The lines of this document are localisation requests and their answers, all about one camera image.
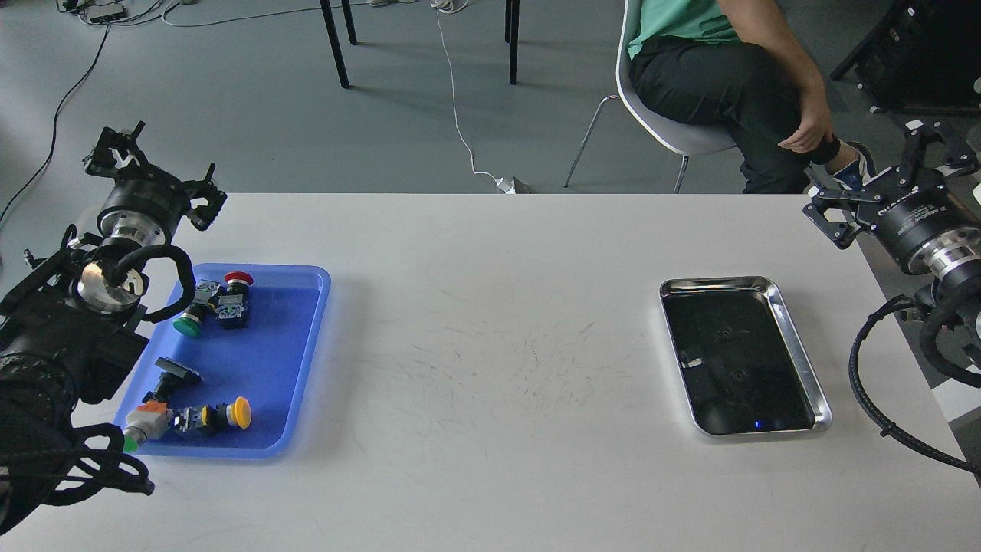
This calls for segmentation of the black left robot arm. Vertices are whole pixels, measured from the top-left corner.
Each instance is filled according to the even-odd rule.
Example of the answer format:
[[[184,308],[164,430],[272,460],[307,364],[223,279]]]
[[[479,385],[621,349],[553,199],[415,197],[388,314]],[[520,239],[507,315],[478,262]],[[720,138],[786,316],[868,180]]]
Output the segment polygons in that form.
[[[192,304],[192,259],[172,238],[182,218],[204,231],[227,196],[212,174],[178,179],[138,147],[144,123],[102,129],[85,171],[113,180],[97,233],[70,226],[2,300],[2,531],[42,505],[67,506],[112,488],[150,495],[144,464],[112,423],[76,427],[78,403],[111,399],[148,343],[142,322]]]

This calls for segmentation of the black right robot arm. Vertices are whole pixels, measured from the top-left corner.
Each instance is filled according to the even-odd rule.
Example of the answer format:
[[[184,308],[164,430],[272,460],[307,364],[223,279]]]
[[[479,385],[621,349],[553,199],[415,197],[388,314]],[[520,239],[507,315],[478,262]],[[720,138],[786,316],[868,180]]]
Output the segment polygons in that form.
[[[886,168],[861,188],[828,189],[817,184],[803,212],[836,247],[848,248],[866,233],[880,242],[908,275],[932,274],[934,280],[914,296],[896,296],[870,314],[849,350],[848,379],[866,416],[891,437],[918,454],[950,467],[979,474],[966,462],[929,446],[887,418],[861,383],[861,344],[874,326],[894,312],[910,311],[921,323],[919,349],[939,373],[977,388],[979,374],[957,366],[937,346],[941,331],[965,327],[963,352],[979,364],[980,226],[979,219],[947,188],[947,178],[976,173],[974,150],[947,123],[911,121],[896,166]]]

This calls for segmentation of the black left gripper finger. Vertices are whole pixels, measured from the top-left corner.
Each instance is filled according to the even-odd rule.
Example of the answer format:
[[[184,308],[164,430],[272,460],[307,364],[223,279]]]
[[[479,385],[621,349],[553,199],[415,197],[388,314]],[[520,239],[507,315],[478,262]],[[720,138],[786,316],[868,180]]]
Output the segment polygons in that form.
[[[113,181],[147,178],[149,162],[136,143],[144,128],[145,122],[140,121],[133,130],[102,129],[94,149],[84,158],[84,172]]]
[[[197,231],[206,231],[223,209],[227,193],[221,191],[214,182],[216,164],[210,163],[202,179],[184,179],[182,193],[187,198],[187,209],[183,215]]]

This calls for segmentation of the person's hand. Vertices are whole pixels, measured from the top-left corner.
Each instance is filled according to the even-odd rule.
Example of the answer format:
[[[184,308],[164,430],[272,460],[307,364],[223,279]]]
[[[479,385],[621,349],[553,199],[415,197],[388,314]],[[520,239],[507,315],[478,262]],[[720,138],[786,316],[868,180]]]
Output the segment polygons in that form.
[[[805,94],[800,97],[800,121],[795,132],[778,143],[792,153],[811,153],[830,140],[833,133],[831,110],[824,97]]]

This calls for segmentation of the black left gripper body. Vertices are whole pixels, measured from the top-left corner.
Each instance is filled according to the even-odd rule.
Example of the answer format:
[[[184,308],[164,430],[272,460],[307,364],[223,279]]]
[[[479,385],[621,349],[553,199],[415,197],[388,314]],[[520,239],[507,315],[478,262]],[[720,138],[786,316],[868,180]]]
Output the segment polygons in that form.
[[[119,179],[97,216],[103,237],[172,240],[190,198],[176,184],[151,179]]]

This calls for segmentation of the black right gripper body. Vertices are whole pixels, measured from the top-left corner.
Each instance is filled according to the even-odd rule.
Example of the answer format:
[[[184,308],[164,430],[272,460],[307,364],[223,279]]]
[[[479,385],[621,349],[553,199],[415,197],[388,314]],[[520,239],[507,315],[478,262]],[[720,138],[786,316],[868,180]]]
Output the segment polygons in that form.
[[[883,172],[863,191],[876,204],[858,207],[858,223],[903,271],[953,271],[968,259],[968,209],[936,170],[919,170],[911,186]]]

